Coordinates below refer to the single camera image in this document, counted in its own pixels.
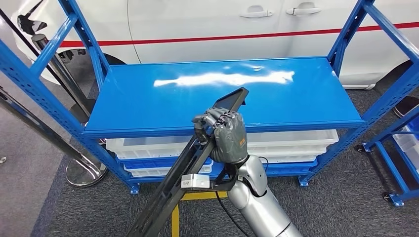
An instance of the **white plastic storage bin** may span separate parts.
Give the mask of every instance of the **white plastic storage bin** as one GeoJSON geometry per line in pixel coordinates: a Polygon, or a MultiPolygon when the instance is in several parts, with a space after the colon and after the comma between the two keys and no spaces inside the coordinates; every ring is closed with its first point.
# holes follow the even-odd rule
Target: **white plastic storage bin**
{"type": "MultiPolygon", "coordinates": [[[[404,126],[401,131],[410,132],[411,130],[408,126],[404,126]]],[[[394,134],[393,138],[404,152],[406,152],[411,147],[419,145],[419,141],[413,134],[394,134]]]]}
{"type": "Polygon", "coordinates": [[[419,146],[413,146],[405,151],[407,157],[416,168],[416,172],[419,174],[419,146]]]}
{"type": "MultiPolygon", "coordinates": [[[[268,159],[268,162],[271,163],[289,163],[289,162],[309,162],[314,161],[316,159],[316,155],[305,155],[305,156],[260,156],[259,157],[265,157],[268,159]]],[[[263,158],[260,159],[262,163],[267,163],[267,161],[263,158]]]]}
{"type": "MultiPolygon", "coordinates": [[[[200,169],[200,174],[211,173],[214,161],[211,160],[210,164],[204,164],[200,169]]],[[[152,177],[152,176],[166,176],[171,167],[156,167],[144,169],[127,169],[124,165],[124,170],[131,172],[133,177],[152,177]]]]}
{"type": "Polygon", "coordinates": [[[178,157],[191,136],[107,139],[106,149],[119,159],[178,157]]]}
{"type": "MultiPolygon", "coordinates": [[[[404,126],[401,131],[410,132],[411,130],[408,126],[404,126]]],[[[416,136],[413,134],[394,134],[393,138],[419,173],[419,141],[416,136]]]]}
{"type": "Polygon", "coordinates": [[[249,154],[274,156],[320,155],[339,140],[336,130],[248,133],[249,154]]]}
{"type": "MultiPolygon", "coordinates": [[[[316,156],[339,140],[336,130],[248,133],[249,154],[264,157],[316,156]]],[[[191,136],[108,139],[119,159],[177,157],[191,136]]]]}

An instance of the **perforated upright post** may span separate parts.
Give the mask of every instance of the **perforated upright post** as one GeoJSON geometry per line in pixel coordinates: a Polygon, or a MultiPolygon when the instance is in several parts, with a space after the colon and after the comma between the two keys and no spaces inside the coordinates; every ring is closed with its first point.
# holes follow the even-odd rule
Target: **perforated upright post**
{"type": "Polygon", "coordinates": [[[328,55],[331,66],[337,70],[336,73],[338,74],[342,64],[344,49],[367,13],[372,15],[373,19],[377,21],[403,52],[411,58],[414,64],[362,115],[362,119],[365,121],[363,125],[358,128],[349,129],[340,138],[339,142],[330,146],[326,153],[318,156],[319,164],[310,170],[312,171],[311,174],[299,176],[300,185],[302,186],[308,185],[308,181],[314,175],[329,164],[335,156],[345,150],[419,84],[418,49],[387,18],[372,6],[373,3],[374,0],[359,0],[356,3],[354,10],[328,55]]]}
{"type": "Polygon", "coordinates": [[[39,80],[40,73],[46,67],[60,46],[71,27],[74,27],[86,46],[86,49],[94,54],[94,67],[97,77],[103,79],[109,64],[99,45],[97,44],[90,28],[87,25],[80,9],[74,0],[59,0],[68,18],[60,27],[59,31],[45,46],[38,59],[31,66],[26,65],[0,40],[0,71],[8,76],[19,88],[33,99],[45,112],[53,117],[63,128],[75,137],[92,155],[105,164],[118,178],[131,188],[131,192],[137,193],[138,182],[130,180],[130,174],[126,172],[108,152],[95,140],[82,135],[84,127],[65,108],[64,105],[45,87],[39,80]]]}

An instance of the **silver robotic arm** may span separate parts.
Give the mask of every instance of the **silver robotic arm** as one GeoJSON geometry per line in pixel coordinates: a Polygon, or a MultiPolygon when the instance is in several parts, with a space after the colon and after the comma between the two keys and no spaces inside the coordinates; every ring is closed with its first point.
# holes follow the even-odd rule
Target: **silver robotic arm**
{"type": "Polygon", "coordinates": [[[278,204],[268,187],[266,172],[259,157],[248,155],[243,117],[224,108],[210,108],[192,119],[198,140],[208,141],[206,129],[214,129],[214,161],[225,164],[215,181],[202,174],[182,176],[181,187],[189,190],[226,190],[257,237],[301,237],[302,235],[278,204]],[[229,181],[222,182],[225,175],[229,181]]]}

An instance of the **black cable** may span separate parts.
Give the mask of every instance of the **black cable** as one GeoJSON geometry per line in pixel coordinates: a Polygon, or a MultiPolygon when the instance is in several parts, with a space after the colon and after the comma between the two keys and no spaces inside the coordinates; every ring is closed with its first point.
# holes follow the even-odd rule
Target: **black cable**
{"type": "Polygon", "coordinates": [[[225,208],[224,204],[222,203],[220,196],[218,195],[218,192],[215,192],[215,195],[217,196],[218,202],[220,203],[221,207],[224,209],[225,213],[228,217],[230,217],[231,221],[239,228],[239,230],[246,235],[246,237],[250,237],[240,226],[239,224],[233,219],[233,217],[230,215],[230,212],[228,212],[227,208],[225,208]]]}
{"type": "Polygon", "coordinates": [[[266,171],[267,171],[267,169],[268,169],[268,166],[269,166],[269,161],[268,161],[268,159],[267,159],[267,158],[265,158],[265,157],[259,157],[259,158],[263,158],[263,159],[265,159],[265,161],[266,161],[266,167],[265,167],[265,173],[266,173],[266,171]]]}

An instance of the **blue shelf board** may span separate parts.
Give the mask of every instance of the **blue shelf board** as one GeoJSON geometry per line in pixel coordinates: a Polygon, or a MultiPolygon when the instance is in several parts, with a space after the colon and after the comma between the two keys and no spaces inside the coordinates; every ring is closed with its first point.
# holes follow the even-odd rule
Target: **blue shelf board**
{"type": "Polygon", "coordinates": [[[354,128],[363,124],[325,57],[111,66],[84,135],[192,135],[191,119],[249,90],[247,132],[354,128]]]}
{"type": "MultiPolygon", "coordinates": [[[[317,159],[312,162],[294,162],[294,163],[274,163],[269,164],[266,169],[266,175],[268,177],[280,177],[280,176],[298,176],[310,174],[309,168],[317,165],[317,159]]],[[[209,174],[210,179],[215,179],[223,170],[224,165],[218,162],[214,162],[212,165],[212,171],[209,174]]],[[[152,183],[163,181],[164,176],[154,177],[131,177],[130,182],[136,183],[152,183]]]]}

